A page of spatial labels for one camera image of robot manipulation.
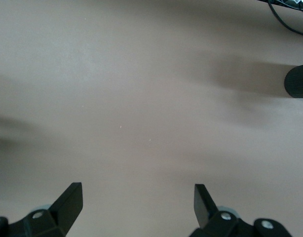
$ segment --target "silver screw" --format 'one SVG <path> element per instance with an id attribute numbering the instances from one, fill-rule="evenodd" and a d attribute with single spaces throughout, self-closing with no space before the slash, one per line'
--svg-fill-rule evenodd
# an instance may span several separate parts
<path id="1" fill-rule="evenodd" d="M 270 221 L 261 221 L 261 225 L 267 229 L 273 229 L 273 224 Z"/>
<path id="2" fill-rule="evenodd" d="M 39 211 L 39 212 L 35 213 L 35 214 L 32 216 L 32 218 L 33 218 L 33 219 L 37 219 L 37 218 L 41 217 L 42 215 L 43 215 L 43 212 L 42 212 L 42 211 Z"/>
<path id="3" fill-rule="evenodd" d="M 224 220 L 227 220 L 227 221 L 231 220 L 231 216 L 230 216 L 227 212 L 223 212 L 223 213 L 221 214 L 221 217 L 222 217 Z"/>

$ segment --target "beige tabletop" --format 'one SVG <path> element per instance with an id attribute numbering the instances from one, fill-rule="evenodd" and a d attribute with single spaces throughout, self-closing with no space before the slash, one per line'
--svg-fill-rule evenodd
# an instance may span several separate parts
<path id="1" fill-rule="evenodd" d="M 257 0 L 0 1 L 0 215 L 82 182 L 69 237 L 188 237 L 202 183 L 303 237 L 302 64 Z"/>

